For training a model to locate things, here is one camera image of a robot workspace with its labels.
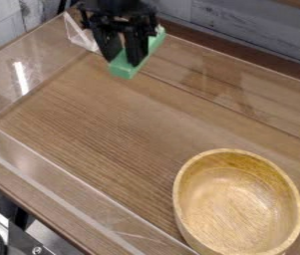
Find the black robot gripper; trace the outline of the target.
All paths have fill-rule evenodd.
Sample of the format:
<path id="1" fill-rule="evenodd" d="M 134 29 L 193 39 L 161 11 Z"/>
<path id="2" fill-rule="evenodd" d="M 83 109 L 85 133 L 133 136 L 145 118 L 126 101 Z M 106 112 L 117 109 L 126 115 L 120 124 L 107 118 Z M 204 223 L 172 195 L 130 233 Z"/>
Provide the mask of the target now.
<path id="1" fill-rule="evenodd" d="M 128 61 L 136 67 L 149 55 L 149 36 L 157 33 L 154 6 L 144 0 L 79 0 L 78 10 L 107 62 L 124 49 L 125 33 Z"/>

